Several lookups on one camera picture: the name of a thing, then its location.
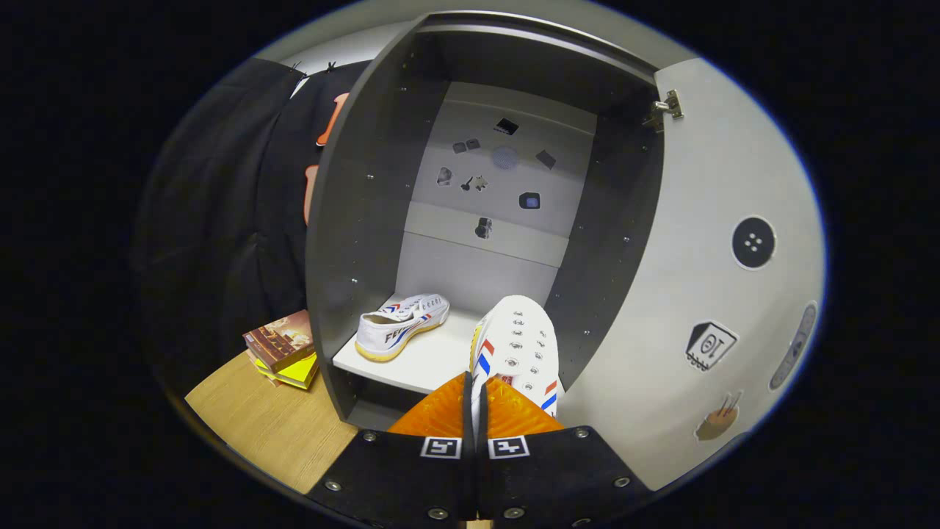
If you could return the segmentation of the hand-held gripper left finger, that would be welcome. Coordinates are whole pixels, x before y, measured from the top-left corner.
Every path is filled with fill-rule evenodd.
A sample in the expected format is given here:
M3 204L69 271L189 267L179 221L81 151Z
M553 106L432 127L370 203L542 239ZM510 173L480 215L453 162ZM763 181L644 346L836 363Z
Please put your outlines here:
M363 429L308 490L318 508L352 526L464 526L474 516L468 373L444 385L457 396L453 436Z

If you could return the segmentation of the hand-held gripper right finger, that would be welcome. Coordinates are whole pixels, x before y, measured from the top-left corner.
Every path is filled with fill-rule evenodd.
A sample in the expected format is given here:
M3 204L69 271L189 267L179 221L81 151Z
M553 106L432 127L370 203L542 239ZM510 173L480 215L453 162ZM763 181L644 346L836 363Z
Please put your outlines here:
M495 526L613 526L651 502L591 426L561 428L500 378L480 405L479 506Z

